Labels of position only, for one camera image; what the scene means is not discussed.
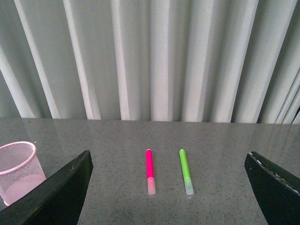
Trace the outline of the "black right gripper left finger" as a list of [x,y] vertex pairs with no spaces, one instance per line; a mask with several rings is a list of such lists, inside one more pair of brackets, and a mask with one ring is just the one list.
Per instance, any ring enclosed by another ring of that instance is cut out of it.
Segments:
[[0,212],[2,225],[76,225],[93,163],[85,150],[24,197]]

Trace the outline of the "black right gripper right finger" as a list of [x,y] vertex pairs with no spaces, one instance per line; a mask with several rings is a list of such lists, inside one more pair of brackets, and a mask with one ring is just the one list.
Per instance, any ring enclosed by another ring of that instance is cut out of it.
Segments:
[[269,225],[300,223],[300,179],[257,152],[244,167],[259,207]]

